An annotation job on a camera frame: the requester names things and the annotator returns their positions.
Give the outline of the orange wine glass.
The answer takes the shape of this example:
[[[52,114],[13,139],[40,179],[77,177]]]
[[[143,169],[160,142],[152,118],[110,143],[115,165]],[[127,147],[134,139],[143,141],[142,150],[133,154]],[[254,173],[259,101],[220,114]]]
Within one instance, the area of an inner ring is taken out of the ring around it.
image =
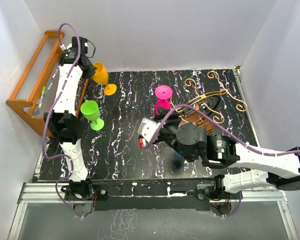
[[[109,75],[106,67],[101,62],[95,62],[92,64],[96,70],[92,79],[97,83],[104,86],[103,92],[106,96],[111,96],[117,91],[117,86],[113,83],[109,83]]]

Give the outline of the green wine glass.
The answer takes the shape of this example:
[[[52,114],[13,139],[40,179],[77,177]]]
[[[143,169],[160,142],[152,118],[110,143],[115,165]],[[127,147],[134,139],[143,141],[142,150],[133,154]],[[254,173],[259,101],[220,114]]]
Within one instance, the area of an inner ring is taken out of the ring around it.
[[[90,121],[91,129],[99,131],[104,127],[105,123],[100,118],[100,109],[96,101],[85,101],[80,106],[80,111],[83,114],[83,116]]]

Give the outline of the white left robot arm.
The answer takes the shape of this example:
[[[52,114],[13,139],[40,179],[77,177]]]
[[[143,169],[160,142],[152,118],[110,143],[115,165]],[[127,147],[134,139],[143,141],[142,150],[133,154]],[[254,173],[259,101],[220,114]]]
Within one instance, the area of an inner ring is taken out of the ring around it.
[[[88,170],[83,160],[83,127],[77,117],[79,107],[76,106],[78,86],[96,72],[96,67],[87,56],[89,43],[87,38],[74,36],[71,44],[61,53],[56,103],[52,106],[52,112],[46,112],[43,117],[48,130],[66,156],[70,173],[69,185],[61,190],[82,200],[90,199],[94,189],[88,179]]]

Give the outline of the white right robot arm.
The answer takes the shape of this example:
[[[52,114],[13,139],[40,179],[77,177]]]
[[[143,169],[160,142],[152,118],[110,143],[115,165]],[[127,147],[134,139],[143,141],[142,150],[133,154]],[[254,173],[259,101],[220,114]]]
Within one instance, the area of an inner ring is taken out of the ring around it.
[[[220,200],[245,189],[261,187],[300,190],[300,147],[276,151],[251,146],[230,132],[209,134],[194,123],[181,124],[178,112],[163,107],[154,118],[144,117],[137,132],[141,148],[165,142],[187,162],[201,160],[210,169],[249,169],[237,174],[219,174],[210,186],[197,185],[199,199]]]

